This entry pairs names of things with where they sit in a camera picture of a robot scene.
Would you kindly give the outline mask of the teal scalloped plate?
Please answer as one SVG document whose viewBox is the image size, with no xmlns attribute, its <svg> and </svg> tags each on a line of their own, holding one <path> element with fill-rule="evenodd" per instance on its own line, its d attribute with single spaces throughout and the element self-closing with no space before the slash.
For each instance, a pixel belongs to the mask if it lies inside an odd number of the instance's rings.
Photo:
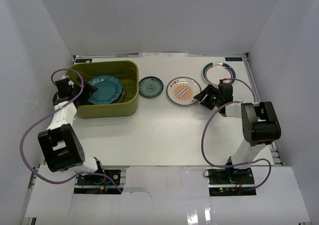
<svg viewBox="0 0 319 225">
<path fill-rule="evenodd" d="M 123 83 L 112 75 L 97 76 L 88 82 L 90 85 L 98 88 L 88 102 L 94 105 L 110 104 L 118 99 L 123 91 Z"/>
</svg>

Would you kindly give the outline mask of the white plate teal maroon rim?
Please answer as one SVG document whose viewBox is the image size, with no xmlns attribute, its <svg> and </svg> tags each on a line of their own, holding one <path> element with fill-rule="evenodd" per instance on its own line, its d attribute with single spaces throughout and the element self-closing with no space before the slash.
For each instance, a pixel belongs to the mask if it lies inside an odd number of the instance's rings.
<svg viewBox="0 0 319 225">
<path fill-rule="evenodd" d="M 232 78 L 236 78 L 235 70 L 228 64 L 222 62 L 211 62 L 202 69 L 203 79 L 213 86 L 218 86 L 220 80 L 232 84 Z"/>
</svg>

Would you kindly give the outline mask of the white plate orange sunburst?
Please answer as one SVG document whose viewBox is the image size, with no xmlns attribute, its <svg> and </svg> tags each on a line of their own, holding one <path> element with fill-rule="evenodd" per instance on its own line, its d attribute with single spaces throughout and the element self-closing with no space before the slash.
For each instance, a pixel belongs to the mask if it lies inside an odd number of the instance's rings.
<svg viewBox="0 0 319 225">
<path fill-rule="evenodd" d="M 166 87 L 168 99 L 179 106 L 190 106 L 197 102 L 195 95 L 202 91 L 199 83 L 190 77 L 176 77 Z"/>
</svg>

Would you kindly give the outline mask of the grey plate with deer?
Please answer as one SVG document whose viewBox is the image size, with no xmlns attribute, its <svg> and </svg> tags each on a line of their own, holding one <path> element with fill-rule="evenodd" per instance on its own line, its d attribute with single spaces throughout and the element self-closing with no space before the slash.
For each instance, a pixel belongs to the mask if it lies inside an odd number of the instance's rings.
<svg viewBox="0 0 319 225">
<path fill-rule="evenodd" d="M 125 98 L 125 94 L 126 94 L 126 88 L 123 86 L 122 93 L 118 97 L 116 103 L 121 103 L 123 101 L 123 99 Z"/>
</svg>

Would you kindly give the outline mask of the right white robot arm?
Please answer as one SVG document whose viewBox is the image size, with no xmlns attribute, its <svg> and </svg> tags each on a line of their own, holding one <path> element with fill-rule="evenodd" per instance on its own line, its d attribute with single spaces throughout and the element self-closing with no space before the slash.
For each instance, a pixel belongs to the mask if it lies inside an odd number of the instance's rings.
<svg viewBox="0 0 319 225">
<path fill-rule="evenodd" d="M 256 160 L 256 156 L 266 146 L 280 139 L 281 127 L 272 102 L 235 101 L 233 99 L 233 86 L 226 83 L 226 80 L 220 80 L 217 87 L 211 84 L 207 85 L 202 92 L 194 96 L 194 99 L 209 110 L 217 108 L 208 119 L 202 133 L 202 156 L 207 164 L 225 169 L 226 181 L 235 185 L 243 179 L 243 171 L 249 169 L 252 164 L 261 161 L 261 159 Z M 242 121 L 243 141 L 225 165 L 213 164 L 204 152 L 206 131 L 218 113 L 224 117 L 239 118 Z"/>
</svg>

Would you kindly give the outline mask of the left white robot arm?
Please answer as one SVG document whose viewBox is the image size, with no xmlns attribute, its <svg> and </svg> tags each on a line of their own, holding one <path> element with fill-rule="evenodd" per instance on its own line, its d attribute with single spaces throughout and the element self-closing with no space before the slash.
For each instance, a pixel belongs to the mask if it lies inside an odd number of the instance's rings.
<svg viewBox="0 0 319 225">
<path fill-rule="evenodd" d="M 105 180 L 102 163 L 95 157 L 86 157 L 84 149 L 72 127 L 74 117 L 80 105 L 98 88 L 84 82 L 84 87 L 68 77 L 55 81 L 58 92 L 53 97 L 54 110 L 49 127 L 38 134 L 38 141 L 45 161 L 51 172 L 84 173 L 96 185 Z"/>
</svg>

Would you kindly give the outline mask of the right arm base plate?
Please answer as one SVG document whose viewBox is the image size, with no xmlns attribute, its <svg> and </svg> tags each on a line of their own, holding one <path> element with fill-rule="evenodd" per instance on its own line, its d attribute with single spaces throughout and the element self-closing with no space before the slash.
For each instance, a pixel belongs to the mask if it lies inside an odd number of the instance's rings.
<svg viewBox="0 0 319 225">
<path fill-rule="evenodd" d="M 211 197 L 256 196 L 252 169 L 206 169 L 203 176 L 208 179 Z"/>
</svg>

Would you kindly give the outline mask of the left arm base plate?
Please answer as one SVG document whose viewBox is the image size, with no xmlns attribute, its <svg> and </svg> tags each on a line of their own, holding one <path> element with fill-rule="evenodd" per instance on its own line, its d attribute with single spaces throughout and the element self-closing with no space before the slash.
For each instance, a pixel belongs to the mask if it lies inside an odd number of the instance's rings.
<svg viewBox="0 0 319 225">
<path fill-rule="evenodd" d="M 82 195 L 120 195 L 124 184 L 121 182 L 122 171 L 120 169 L 105 169 L 104 174 L 78 176 L 76 179 L 74 194 Z"/>
</svg>

